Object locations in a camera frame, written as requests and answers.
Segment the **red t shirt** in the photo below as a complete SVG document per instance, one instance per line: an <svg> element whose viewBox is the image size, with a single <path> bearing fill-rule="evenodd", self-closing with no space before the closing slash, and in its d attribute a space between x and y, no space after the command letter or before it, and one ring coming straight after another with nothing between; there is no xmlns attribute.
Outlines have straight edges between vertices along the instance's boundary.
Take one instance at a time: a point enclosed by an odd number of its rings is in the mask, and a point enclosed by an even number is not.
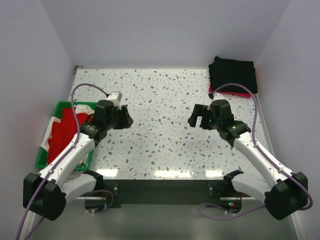
<svg viewBox="0 0 320 240"><path fill-rule="evenodd" d="M77 133L77 125L71 108L63 108L60 122L54 121L48 139L47 164L50 164L70 143Z"/></svg>

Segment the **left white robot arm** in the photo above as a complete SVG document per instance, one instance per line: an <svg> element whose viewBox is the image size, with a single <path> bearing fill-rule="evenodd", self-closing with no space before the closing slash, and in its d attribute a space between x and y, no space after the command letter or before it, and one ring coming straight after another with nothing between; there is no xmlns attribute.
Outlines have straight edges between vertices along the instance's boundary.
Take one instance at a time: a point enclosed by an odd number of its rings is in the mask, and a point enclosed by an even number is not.
<svg viewBox="0 0 320 240"><path fill-rule="evenodd" d="M26 211L54 221L76 198L87 193L99 196L104 190L103 176L99 173L86 170L74 180L67 178L108 131L128 129L133 122L127 105L117 100L100 100L92 120L80 127L67 147L39 173L29 173L24 178L22 205Z"/></svg>

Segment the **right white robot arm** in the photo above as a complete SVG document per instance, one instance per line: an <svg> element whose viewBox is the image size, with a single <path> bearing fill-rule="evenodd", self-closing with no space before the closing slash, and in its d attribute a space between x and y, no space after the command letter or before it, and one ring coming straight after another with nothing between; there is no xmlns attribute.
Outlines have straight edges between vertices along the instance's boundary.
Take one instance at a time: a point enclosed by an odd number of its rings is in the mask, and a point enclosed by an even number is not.
<svg viewBox="0 0 320 240"><path fill-rule="evenodd" d="M195 104L187 121L189 126L194 128L198 118L201 118L200 127L203 130L216 130L221 139L243 154L269 187L263 190L243 180L238 181L235 178L243 171L235 170L223 177L222 189L227 196L245 193L262 202L263 207L277 220L313 206L308 178L302 172L293 172L268 152L255 137L254 128L235 120L227 100L214 100L210 105Z"/></svg>

